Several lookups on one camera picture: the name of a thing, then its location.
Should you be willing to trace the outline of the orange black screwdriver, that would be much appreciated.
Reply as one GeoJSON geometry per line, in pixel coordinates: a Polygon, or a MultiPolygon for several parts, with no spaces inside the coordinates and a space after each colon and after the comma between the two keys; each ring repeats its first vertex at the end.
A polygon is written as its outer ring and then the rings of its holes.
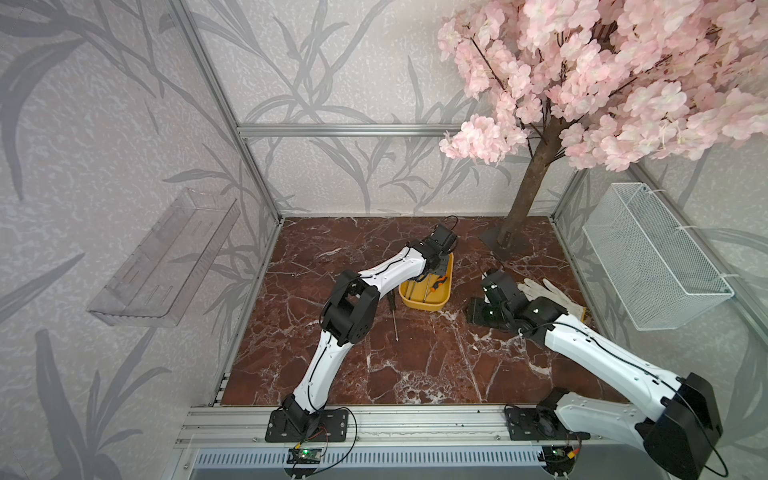
{"type": "Polygon", "coordinates": [[[440,276],[429,287],[427,287],[425,289],[424,301],[426,301],[432,293],[436,292],[446,282],[446,280],[446,275],[440,276]]]}

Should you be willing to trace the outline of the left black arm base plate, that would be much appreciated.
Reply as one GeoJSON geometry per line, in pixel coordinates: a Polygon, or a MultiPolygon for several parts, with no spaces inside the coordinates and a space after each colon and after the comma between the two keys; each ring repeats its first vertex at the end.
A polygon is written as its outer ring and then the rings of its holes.
{"type": "Polygon", "coordinates": [[[310,415],[301,415],[294,422],[284,409],[274,410],[265,433],[267,443],[339,443],[347,438],[350,414],[346,409],[321,410],[310,415]]]}

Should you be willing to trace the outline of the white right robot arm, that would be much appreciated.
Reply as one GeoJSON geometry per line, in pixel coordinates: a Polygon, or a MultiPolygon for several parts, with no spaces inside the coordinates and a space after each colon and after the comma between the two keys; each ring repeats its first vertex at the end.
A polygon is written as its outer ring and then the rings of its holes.
{"type": "Polygon", "coordinates": [[[723,434],[712,385],[691,373],[681,377],[655,366],[586,326],[556,301],[528,299],[502,270],[481,280],[466,319],[515,333],[557,352],[612,386],[624,402],[597,400],[554,388],[534,407],[504,409],[511,439],[603,437],[645,452],[677,479],[697,479],[723,434]]]}

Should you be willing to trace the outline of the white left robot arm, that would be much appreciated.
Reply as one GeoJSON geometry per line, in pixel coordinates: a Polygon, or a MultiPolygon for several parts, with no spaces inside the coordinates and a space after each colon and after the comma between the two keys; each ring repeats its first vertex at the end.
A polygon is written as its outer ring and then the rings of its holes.
{"type": "Polygon", "coordinates": [[[277,409],[291,430],[307,437],[317,429],[332,383],[349,350],[372,329],[380,300],[407,281],[445,272],[457,244],[456,233],[439,223],[426,238],[408,242],[382,263],[337,277],[319,316],[321,335],[313,358],[277,409]]]}

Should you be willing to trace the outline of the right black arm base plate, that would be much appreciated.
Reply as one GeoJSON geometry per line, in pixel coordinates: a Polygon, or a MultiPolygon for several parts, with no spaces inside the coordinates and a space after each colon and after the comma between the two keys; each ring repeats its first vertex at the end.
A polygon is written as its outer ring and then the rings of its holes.
{"type": "Polygon", "coordinates": [[[568,430],[547,407],[521,407],[507,404],[503,409],[506,426],[511,440],[567,441],[589,440],[587,432],[568,430]]]}

